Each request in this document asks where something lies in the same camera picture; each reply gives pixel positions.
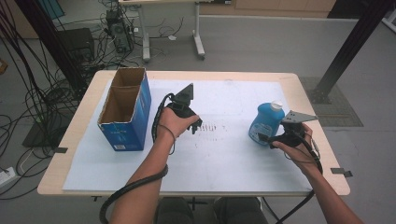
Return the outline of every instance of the hand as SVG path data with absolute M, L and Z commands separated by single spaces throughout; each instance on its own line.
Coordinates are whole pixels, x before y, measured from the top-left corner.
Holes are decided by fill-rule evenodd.
M 157 134 L 160 135 L 160 132 L 167 132 L 167 130 L 161 126 L 163 125 L 172 132 L 175 138 L 178 138 L 198 119 L 198 115 L 193 115 L 186 119 L 179 118 L 172 109 L 165 107 L 161 113 Z
M 310 129 L 306 124 L 303 123 L 305 129 L 305 141 L 311 145 L 312 140 L 312 129 Z M 311 156 L 308 149 L 303 145 L 300 144 L 297 147 L 289 147 L 281 142 L 275 141 L 272 143 L 274 147 L 278 147 L 286 154 L 289 155 L 292 161 L 301 169 L 303 174 L 308 175 L 312 171 L 317 171 L 318 167 L 315 163 L 314 158 Z

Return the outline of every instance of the blue spray bottle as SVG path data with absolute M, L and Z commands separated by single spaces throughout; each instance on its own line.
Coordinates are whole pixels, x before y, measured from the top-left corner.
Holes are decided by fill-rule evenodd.
M 280 121 L 285 118 L 285 112 L 282 106 L 283 104 L 281 101 L 273 101 L 271 103 L 259 105 L 257 108 L 259 114 L 251 123 L 248 131 L 248 135 L 253 141 L 263 146 L 268 146 L 268 143 L 259 139 L 258 133 L 265 134 L 268 137 L 276 135 Z

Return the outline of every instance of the paper sheet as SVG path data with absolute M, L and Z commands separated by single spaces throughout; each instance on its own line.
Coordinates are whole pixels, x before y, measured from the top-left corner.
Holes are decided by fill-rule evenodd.
M 258 105 L 281 100 L 285 114 L 289 112 L 279 83 L 156 79 L 148 81 L 152 103 L 145 149 L 115 152 L 97 127 L 109 82 L 78 145 L 64 190 L 115 191 L 123 187 L 152 147 L 151 125 L 160 101 L 190 83 L 194 84 L 191 109 L 200 115 L 203 125 L 195 134 L 186 131 L 177 139 L 162 192 L 277 194 L 311 189 L 283 152 L 262 147 L 248 137 Z

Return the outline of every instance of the blue cardboard box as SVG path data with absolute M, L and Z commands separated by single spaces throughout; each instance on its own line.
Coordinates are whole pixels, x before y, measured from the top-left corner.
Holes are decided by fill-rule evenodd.
M 120 68 L 98 119 L 99 128 L 114 150 L 143 150 L 150 106 L 146 69 Z

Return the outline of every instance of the power strip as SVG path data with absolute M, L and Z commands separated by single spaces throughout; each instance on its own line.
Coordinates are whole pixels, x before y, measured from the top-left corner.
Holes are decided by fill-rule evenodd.
M 7 170 L 8 170 L 8 173 L 6 173 L 4 171 L 2 173 L 0 173 L 0 188 L 2 188 L 4 185 L 8 184 L 9 182 L 13 181 L 14 179 L 18 178 L 15 175 L 14 168 L 9 167 Z

